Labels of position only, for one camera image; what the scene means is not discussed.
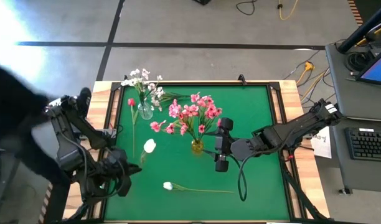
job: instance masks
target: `green table surface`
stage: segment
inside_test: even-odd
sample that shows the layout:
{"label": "green table surface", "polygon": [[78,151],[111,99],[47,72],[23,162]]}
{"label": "green table surface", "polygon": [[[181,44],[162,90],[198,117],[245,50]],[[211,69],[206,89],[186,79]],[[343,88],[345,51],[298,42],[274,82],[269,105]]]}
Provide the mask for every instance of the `green table surface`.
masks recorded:
{"label": "green table surface", "polygon": [[[165,91],[181,94],[200,92],[211,95],[221,117],[234,120],[231,135],[250,138],[251,132],[272,124],[269,99],[265,86],[165,86]],[[196,156],[191,152],[192,138],[186,134],[155,133],[152,121],[173,122],[168,108],[155,110],[152,119],[138,117],[136,151],[133,156],[133,130],[129,98],[137,99],[134,88],[126,88],[121,110],[123,131],[116,145],[125,149],[129,161],[139,164],[143,145],[153,138],[157,144],[143,165],[143,171],[131,176],[132,187],[126,197],[108,199],[106,220],[289,220],[278,155],[250,159],[244,168],[247,179],[247,200],[238,195],[238,167],[230,160],[225,173],[215,171],[215,162],[207,154]],[[182,106],[190,100],[180,101]],[[205,148],[214,151],[215,138],[204,136]],[[175,192],[163,188],[164,182],[173,182],[190,189],[229,190],[233,194],[207,192]]]}

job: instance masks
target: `white paper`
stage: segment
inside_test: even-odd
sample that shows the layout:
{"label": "white paper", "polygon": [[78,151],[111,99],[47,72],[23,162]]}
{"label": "white paper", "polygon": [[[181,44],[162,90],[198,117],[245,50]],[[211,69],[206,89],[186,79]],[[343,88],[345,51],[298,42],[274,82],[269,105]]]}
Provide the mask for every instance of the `white paper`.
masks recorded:
{"label": "white paper", "polygon": [[317,135],[313,136],[311,144],[313,145],[315,156],[332,158],[329,127],[322,129]]}

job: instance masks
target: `white tulip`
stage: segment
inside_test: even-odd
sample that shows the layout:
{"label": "white tulip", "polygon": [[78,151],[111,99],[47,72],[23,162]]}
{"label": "white tulip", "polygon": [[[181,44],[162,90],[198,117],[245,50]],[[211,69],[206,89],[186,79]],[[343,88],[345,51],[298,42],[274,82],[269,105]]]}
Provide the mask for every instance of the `white tulip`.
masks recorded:
{"label": "white tulip", "polygon": [[165,182],[163,183],[163,187],[166,189],[166,190],[172,190],[174,188],[174,186],[172,185],[171,182]]}
{"label": "white tulip", "polygon": [[152,153],[154,151],[154,148],[156,147],[156,143],[153,139],[149,139],[145,142],[145,145],[143,145],[143,149],[147,153]]}

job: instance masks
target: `laptop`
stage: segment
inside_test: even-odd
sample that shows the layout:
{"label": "laptop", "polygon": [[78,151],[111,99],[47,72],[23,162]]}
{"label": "laptop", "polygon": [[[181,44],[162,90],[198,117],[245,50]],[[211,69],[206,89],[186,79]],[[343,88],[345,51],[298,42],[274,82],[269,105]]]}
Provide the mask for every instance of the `laptop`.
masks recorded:
{"label": "laptop", "polygon": [[381,85],[381,53],[361,71],[356,80]]}

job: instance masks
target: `keyboard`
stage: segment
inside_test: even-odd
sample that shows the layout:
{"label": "keyboard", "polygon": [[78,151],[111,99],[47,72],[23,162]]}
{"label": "keyboard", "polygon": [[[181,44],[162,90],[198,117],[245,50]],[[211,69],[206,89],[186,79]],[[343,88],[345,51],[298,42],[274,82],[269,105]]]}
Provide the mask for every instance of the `keyboard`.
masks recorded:
{"label": "keyboard", "polygon": [[346,128],[351,159],[381,161],[381,129]]}

